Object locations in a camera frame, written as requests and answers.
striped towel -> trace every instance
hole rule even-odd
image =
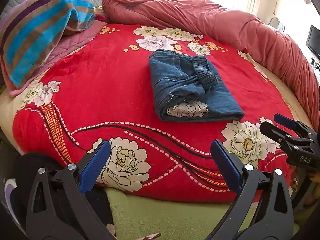
[[[94,22],[91,0],[26,0],[0,22],[0,63],[10,90],[23,87],[63,35]]]

blue gripper pad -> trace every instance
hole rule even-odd
[[[111,145],[103,140],[92,153],[91,160],[80,174],[79,190],[82,194],[92,190],[101,170],[111,154]]]
[[[273,119],[275,120],[275,122],[283,125],[284,127],[288,128],[290,130],[296,130],[296,128],[297,128],[297,123],[295,120],[292,120],[292,119],[285,117],[281,114],[275,114]]]
[[[241,160],[229,153],[219,140],[212,142],[210,153],[228,188],[236,194],[240,194],[244,182]]]

red blanket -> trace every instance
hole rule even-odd
[[[155,114],[148,57],[165,48],[204,54],[243,109],[241,121],[171,123]],[[85,48],[60,60],[25,96],[13,133],[24,152],[77,163],[102,139],[111,157],[98,182],[171,201],[230,202],[210,154],[220,139],[243,163],[262,171],[289,165],[279,145],[260,133],[276,113],[292,117],[276,87],[233,47],[179,29],[105,26]]]
[[[254,15],[208,0],[103,0],[111,22],[180,28],[249,53],[296,95],[313,127],[319,124],[318,83],[299,46]]]

red floral bedsheet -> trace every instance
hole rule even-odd
[[[148,57],[156,49],[206,55],[243,109],[241,121],[171,123],[153,106]],[[267,76],[226,44],[180,29],[108,24],[85,48],[56,63],[21,102],[13,133],[25,152],[42,152],[61,164],[77,163],[102,139],[111,157],[98,182],[128,193],[171,201],[230,202],[210,154],[220,139],[243,163],[262,171],[289,165],[260,123],[292,117]]]

green blanket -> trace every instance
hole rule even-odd
[[[159,240],[203,240],[227,211],[228,204],[178,203],[133,195],[113,188],[106,189],[119,240],[134,240],[161,233]],[[241,230],[254,215],[250,208]]]

